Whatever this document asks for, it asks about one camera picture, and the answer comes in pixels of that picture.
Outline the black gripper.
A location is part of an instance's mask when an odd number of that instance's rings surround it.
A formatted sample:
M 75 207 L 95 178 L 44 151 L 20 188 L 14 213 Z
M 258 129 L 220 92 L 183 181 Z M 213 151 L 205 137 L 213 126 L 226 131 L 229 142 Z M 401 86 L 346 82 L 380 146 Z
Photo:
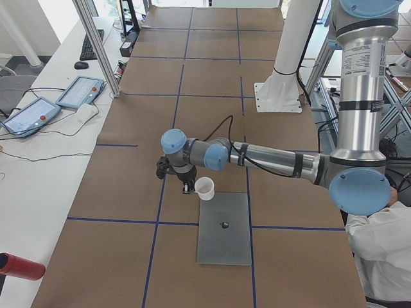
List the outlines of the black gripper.
M 193 186 L 197 176 L 197 168 L 192 166 L 189 171 L 178 171 L 175 169 L 178 179 L 183 183 L 182 193 L 191 194 L 193 192 Z

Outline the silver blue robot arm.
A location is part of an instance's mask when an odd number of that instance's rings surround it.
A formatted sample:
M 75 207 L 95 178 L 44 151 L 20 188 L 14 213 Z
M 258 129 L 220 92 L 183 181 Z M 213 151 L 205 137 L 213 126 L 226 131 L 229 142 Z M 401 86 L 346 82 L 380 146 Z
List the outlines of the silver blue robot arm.
M 380 151 L 385 49 L 397 32 L 399 1 L 333 1 L 328 42 L 342 49 L 337 146 L 314 155 L 277 150 L 230 137 L 189 138 L 173 128 L 161 137 L 156 175 L 175 175 L 186 194 L 195 191 L 197 168 L 221 171 L 227 164 L 254 167 L 285 178 L 303 178 L 328 190 L 342 211 L 369 216 L 391 201 Z

